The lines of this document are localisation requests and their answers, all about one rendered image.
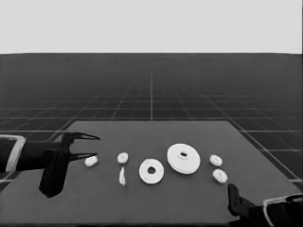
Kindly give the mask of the white toothed gear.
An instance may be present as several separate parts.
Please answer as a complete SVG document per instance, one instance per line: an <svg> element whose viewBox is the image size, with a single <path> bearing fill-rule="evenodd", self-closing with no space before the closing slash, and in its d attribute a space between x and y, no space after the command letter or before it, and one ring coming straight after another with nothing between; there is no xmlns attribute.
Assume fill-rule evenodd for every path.
<svg viewBox="0 0 303 227"><path fill-rule="evenodd" d="M226 183L228 180L227 174L218 168L213 171L212 176L218 183Z"/></svg>
<svg viewBox="0 0 303 227"><path fill-rule="evenodd" d="M120 164L125 164L128 162L128 159L129 159L129 155L127 152L121 152L117 155L117 161L120 163Z"/></svg>
<svg viewBox="0 0 303 227"><path fill-rule="evenodd" d="M91 156L88 157L84 160L84 163L88 167L94 166L98 162L98 157L97 156Z"/></svg>
<svg viewBox="0 0 303 227"><path fill-rule="evenodd" d="M211 155L209 157L209 162L214 166L221 166L223 164L223 159L218 155Z"/></svg>

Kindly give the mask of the large thick white disc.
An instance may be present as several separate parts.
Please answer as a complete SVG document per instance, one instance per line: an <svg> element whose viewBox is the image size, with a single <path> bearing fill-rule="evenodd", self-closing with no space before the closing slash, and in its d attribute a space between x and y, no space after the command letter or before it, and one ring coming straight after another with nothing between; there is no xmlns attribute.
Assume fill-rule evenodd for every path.
<svg viewBox="0 0 303 227"><path fill-rule="evenodd" d="M201 157L192 146L177 143L168 148L167 161L175 171L181 174L193 174L200 166Z"/></svg>

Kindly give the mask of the white round carrier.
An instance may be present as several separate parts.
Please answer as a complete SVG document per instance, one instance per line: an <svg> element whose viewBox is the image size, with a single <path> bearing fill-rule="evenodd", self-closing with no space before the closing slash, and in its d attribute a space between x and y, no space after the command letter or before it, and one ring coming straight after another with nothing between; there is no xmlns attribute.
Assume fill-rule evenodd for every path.
<svg viewBox="0 0 303 227"><path fill-rule="evenodd" d="M139 167L139 176L144 183L159 183L164 177L164 167L156 159L146 159Z"/></svg>

